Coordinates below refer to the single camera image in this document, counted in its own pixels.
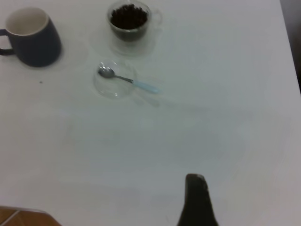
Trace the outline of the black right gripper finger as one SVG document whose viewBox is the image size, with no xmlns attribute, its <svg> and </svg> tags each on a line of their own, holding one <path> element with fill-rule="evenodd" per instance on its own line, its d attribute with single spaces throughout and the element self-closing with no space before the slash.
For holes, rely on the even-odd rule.
<svg viewBox="0 0 301 226">
<path fill-rule="evenodd" d="M 209 188 L 204 176 L 187 174 L 185 198 L 179 226 L 217 226 L 210 199 Z"/>
</svg>

